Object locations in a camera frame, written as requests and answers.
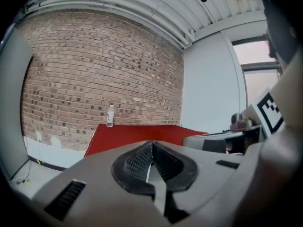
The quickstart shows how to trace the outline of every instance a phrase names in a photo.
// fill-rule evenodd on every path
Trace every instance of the white ceiling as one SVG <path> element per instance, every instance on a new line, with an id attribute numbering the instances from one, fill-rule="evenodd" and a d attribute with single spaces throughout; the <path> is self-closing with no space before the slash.
<path id="1" fill-rule="evenodd" d="M 25 16 L 62 8 L 105 10 L 155 30 L 181 48 L 223 29 L 265 20 L 260 0 L 29 0 Z"/>

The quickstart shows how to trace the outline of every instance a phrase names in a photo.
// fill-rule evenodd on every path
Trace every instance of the black vent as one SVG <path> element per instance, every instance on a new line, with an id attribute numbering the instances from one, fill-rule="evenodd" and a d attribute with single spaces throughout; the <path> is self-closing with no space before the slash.
<path id="1" fill-rule="evenodd" d="M 237 169 L 240 165 L 239 163 L 234 163 L 234 162 L 224 161 L 224 160 L 219 160 L 216 162 L 216 164 L 225 166 L 225 167 L 229 167 L 229 168 L 233 168 L 233 169 Z"/>
<path id="2" fill-rule="evenodd" d="M 146 182 L 148 168 L 154 163 L 169 192 L 187 190 L 198 175 L 197 164 L 156 141 L 120 155 L 112 165 L 115 181 L 130 193 L 155 196 L 155 188 Z"/>
<path id="3" fill-rule="evenodd" d="M 45 211 L 58 220 L 63 220 L 68 210 L 74 204 L 86 183 L 72 181 L 63 191 L 45 208 Z"/>

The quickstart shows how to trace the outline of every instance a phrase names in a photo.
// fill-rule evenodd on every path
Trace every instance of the brick wall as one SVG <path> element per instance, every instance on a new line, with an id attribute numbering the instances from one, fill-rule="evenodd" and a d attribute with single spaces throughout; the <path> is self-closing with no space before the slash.
<path id="1" fill-rule="evenodd" d="M 24 135 L 85 150 L 114 104 L 114 124 L 179 124 L 183 54 L 144 26 L 62 10 L 18 25 L 34 49 L 22 95 Z"/>

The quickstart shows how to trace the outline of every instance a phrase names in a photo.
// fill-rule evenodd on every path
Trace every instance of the red table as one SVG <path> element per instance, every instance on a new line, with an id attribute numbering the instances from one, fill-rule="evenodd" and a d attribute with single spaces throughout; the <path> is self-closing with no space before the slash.
<path id="1" fill-rule="evenodd" d="M 145 140 L 166 141 L 182 146 L 185 137 L 203 135 L 176 125 L 114 125 L 112 128 L 99 124 L 84 157 Z"/>

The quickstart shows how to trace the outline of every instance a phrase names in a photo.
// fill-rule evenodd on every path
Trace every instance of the white floor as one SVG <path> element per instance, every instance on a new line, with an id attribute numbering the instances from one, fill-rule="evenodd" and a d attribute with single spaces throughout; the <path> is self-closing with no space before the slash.
<path id="1" fill-rule="evenodd" d="M 30 167 L 30 173 L 27 180 L 24 183 L 17 184 L 26 178 Z M 60 174 L 61 171 L 56 171 L 48 167 L 38 165 L 33 161 L 28 161 L 15 175 L 13 182 L 10 182 L 10 186 L 23 193 L 30 199 L 33 198 L 35 193 L 48 181 Z"/>

